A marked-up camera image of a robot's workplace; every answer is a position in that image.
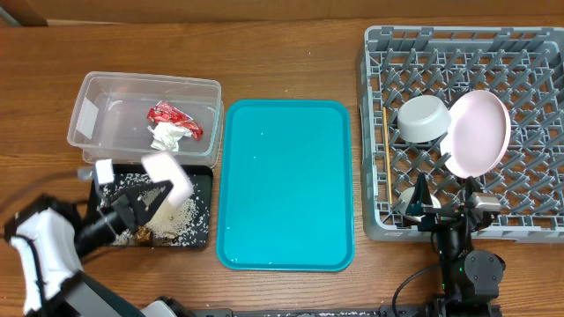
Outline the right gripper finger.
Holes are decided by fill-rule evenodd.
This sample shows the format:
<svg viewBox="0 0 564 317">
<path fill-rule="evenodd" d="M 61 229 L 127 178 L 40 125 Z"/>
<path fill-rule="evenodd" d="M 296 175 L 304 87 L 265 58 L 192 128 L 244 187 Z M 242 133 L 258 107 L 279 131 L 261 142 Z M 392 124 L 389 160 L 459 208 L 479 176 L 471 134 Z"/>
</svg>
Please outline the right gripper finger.
<svg viewBox="0 0 564 317">
<path fill-rule="evenodd" d="M 482 193 L 483 189 L 474 177 L 468 177 L 464 181 L 464 195 L 472 196 L 474 193 Z"/>
<path fill-rule="evenodd" d="M 428 189 L 426 176 L 420 173 L 409 202 L 409 211 L 423 211 L 425 208 L 432 207 L 433 200 Z"/>
</svg>

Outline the pink bowl with food scraps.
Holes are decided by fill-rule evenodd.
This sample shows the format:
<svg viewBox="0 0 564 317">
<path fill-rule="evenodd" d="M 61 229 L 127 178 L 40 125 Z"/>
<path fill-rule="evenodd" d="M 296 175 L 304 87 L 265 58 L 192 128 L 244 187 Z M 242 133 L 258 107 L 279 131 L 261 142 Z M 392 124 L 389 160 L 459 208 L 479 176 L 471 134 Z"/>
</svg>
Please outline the pink bowl with food scraps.
<svg viewBox="0 0 564 317">
<path fill-rule="evenodd" d="M 180 208 L 194 193 L 192 181 L 169 152 L 160 151 L 143 156 L 141 164 L 153 182 L 171 181 L 173 187 L 167 202 L 172 207 Z"/>
</svg>

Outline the pink round plate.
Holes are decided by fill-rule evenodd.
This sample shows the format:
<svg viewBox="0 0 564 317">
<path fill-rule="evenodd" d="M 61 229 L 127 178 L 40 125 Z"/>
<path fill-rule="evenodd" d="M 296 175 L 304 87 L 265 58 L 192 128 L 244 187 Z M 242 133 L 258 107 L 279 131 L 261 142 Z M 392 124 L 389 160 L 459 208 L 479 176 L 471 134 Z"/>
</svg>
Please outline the pink round plate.
<svg viewBox="0 0 564 317">
<path fill-rule="evenodd" d="M 511 133 L 510 117 L 493 93 L 475 90 L 464 94 L 450 108 L 451 124 L 440 143 L 448 154 L 445 166 L 459 178 L 481 176 L 500 163 Z"/>
</svg>

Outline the white napkin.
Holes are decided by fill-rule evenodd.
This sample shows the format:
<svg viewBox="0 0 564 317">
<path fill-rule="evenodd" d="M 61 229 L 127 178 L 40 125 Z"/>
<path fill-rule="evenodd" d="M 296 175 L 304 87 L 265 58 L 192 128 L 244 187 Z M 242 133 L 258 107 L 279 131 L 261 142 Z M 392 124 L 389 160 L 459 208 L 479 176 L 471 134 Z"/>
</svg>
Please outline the white napkin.
<svg viewBox="0 0 564 317">
<path fill-rule="evenodd" d="M 152 133 L 151 147 L 159 151 L 179 151 L 179 141 L 183 137 L 192 137 L 192 132 L 171 122 L 160 122 L 155 128 L 148 126 Z"/>
</svg>

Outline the red snack wrapper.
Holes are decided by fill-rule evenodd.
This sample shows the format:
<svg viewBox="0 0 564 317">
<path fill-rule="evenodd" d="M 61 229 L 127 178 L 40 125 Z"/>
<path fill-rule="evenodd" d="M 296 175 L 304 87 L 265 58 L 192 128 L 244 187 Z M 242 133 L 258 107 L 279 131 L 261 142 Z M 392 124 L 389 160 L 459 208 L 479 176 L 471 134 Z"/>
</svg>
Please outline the red snack wrapper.
<svg viewBox="0 0 564 317">
<path fill-rule="evenodd" d="M 150 108 L 146 118 L 150 122 L 173 123 L 176 127 L 185 128 L 196 140 L 199 140 L 204 134 L 204 130 L 194 118 L 163 100 L 158 102 L 155 107 Z"/>
</svg>

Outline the wooden chopstick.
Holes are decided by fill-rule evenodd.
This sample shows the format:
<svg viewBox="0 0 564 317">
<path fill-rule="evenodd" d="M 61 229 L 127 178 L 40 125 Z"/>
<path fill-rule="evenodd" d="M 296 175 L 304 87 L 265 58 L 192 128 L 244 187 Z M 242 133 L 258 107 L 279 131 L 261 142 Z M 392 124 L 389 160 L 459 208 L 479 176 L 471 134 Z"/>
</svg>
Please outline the wooden chopstick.
<svg viewBox="0 0 564 317">
<path fill-rule="evenodd" d="M 388 116 L 386 107 L 382 106 L 382 134 L 383 134 L 383 145 L 384 145 L 384 158 L 385 158 L 385 170 L 387 179 L 387 195 L 390 209 L 392 209 L 393 199 L 392 199 L 392 189 L 391 189 L 391 173 L 390 173 L 390 151 L 389 151 L 389 130 L 388 130 Z"/>
</svg>

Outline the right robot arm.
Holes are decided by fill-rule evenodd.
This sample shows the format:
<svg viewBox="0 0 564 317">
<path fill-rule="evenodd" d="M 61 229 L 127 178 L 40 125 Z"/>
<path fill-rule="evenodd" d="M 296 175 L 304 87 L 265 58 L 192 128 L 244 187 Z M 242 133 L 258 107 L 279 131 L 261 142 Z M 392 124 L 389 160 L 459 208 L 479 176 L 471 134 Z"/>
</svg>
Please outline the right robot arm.
<svg viewBox="0 0 564 317">
<path fill-rule="evenodd" d="M 499 285 L 506 263 L 499 255 L 476 249 L 471 235 L 487 228 L 501 213 L 495 195 L 482 191 L 469 177 L 464 182 L 464 202 L 457 207 L 433 206 L 427 179 L 421 174 L 405 214 L 420 217 L 418 230 L 431 234 L 431 244 L 439 256 L 434 266 L 420 270 L 404 282 L 439 269 L 442 295 L 434 295 L 417 312 L 418 316 L 500 316 L 501 308 L 491 304 L 499 297 Z"/>
</svg>

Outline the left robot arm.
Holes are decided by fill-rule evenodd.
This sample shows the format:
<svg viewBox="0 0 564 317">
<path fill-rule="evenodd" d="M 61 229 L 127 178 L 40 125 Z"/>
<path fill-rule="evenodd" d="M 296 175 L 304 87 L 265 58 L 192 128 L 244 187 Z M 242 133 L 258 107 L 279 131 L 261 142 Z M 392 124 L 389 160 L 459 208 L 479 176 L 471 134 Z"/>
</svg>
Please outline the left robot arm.
<svg viewBox="0 0 564 317">
<path fill-rule="evenodd" d="M 4 226 L 4 239 L 20 256 L 26 316 L 190 316 L 169 297 L 138 309 L 88 276 L 81 258 L 152 219 L 173 184 L 126 188 L 98 215 L 81 217 L 75 204 L 41 195 Z"/>
</svg>

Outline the grey dishwasher rack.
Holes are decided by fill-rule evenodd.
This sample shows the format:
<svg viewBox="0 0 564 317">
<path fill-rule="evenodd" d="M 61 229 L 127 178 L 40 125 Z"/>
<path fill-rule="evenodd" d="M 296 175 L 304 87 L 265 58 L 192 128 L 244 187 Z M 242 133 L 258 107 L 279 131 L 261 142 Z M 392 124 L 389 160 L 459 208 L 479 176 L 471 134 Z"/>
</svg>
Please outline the grey dishwasher rack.
<svg viewBox="0 0 564 317">
<path fill-rule="evenodd" d="M 445 166 L 437 141 L 409 144 L 397 113 L 423 94 L 452 105 L 486 90 L 507 107 L 508 150 L 479 178 L 501 201 L 480 239 L 521 243 L 563 240 L 563 32 L 551 27 L 372 26 L 357 59 L 364 233 L 371 240 L 425 241 L 399 212 L 400 194 L 420 173 L 443 206 L 464 199 L 464 184 Z M 387 109 L 393 205 L 387 195 L 382 106 Z"/>
</svg>

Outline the food scraps in bowl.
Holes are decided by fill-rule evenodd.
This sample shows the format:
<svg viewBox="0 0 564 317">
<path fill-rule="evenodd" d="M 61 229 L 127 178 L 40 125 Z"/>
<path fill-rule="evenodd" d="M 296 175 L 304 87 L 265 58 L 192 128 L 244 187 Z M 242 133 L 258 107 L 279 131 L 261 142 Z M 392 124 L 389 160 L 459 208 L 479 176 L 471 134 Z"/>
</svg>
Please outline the food scraps in bowl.
<svg viewBox="0 0 564 317">
<path fill-rule="evenodd" d="M 146 226 L 139 226 L 133 234 L 133 238 L 139 246 L 150 246 L 152 244 L 152 232 Z"/>
</svg>

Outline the spilled white rice pile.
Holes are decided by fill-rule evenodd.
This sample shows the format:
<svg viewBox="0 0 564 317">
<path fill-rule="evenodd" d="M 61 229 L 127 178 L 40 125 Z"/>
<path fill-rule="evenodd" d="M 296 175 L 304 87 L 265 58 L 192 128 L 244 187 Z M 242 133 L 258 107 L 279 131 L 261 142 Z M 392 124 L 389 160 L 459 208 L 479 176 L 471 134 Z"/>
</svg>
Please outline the spilled white rice pile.
<svg viewBox="0 0 564 317">
<path fill-rule="evenodd" d="M 145 226 L 152 232 L 148 247 L 203 247 L 209 233 L 212 177 L 209 174 L 189 174 L 194 193 L 175 213 L 155 215 Z M 125 230 L 114 246 L 138 246 L 129 230 Z"/>
</svg>

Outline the black plastic tray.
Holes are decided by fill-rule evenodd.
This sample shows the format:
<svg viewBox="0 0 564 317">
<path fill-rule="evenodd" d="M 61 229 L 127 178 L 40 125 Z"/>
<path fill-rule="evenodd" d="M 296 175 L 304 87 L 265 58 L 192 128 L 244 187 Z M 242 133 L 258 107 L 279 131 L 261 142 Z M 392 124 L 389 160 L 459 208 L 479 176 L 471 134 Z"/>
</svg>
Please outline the black plastic tray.
<svg viewBox="0 0 564 317">
<path fill-rule="evenodd" d="M 193 194 L 182 205 L 182 210 L 169 213 L 167 218 L 155 217 L 141 227 L 136 234 L 125 230 L 113 242 L 113 246 L 135 247 L 187 247 L 201 248 L 208 242 L 210 206 L 212 202 L 212 170 L 207 166 L 182 166 L 193 184 Z M 110 196 L 123 188 L 150 183 L 150 177 L 140 164 L 114 164 L 115 181 L 100 188 Z M 87 204 L 86 215 L 97 216 L 103 206 L 95 186 Z"/>
</svg>

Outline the clear plastic storage bin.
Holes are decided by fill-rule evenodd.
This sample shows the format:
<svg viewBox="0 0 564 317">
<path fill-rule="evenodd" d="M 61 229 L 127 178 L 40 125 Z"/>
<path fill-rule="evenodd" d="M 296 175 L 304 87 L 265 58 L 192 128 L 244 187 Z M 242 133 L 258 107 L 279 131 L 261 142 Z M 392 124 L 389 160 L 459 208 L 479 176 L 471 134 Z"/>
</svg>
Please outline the clear plastic storage bin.
<svg viewBox="0 0 564 317">
<path fill-rule="evenodd" d="M 182 165 L 215 167 L 223 135 L 221 85 L 211 79 L 93 71 L 85 76 L 70 118 L 67 141 L 92 163 L 112 159 L 138 163 L 155 152 L 147 119 L 164 101 L 203 129 L 196 140 L 183 137 L 174 153 Z"/>
</svg>

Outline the teal serving tray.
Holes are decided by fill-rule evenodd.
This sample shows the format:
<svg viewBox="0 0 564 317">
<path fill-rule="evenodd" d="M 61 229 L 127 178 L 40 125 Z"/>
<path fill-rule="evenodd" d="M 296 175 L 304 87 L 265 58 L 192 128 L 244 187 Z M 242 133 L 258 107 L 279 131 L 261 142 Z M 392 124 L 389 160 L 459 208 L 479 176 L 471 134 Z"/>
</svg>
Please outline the teal serving tray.
<svg viewBox="0 0 564 317">
<path fill-rule="evenodd" d="M 333 100 L 238 100 L 226 112 L 217 256 L 230 269 L 353 261 L 350 115 Z"/>
</svg>

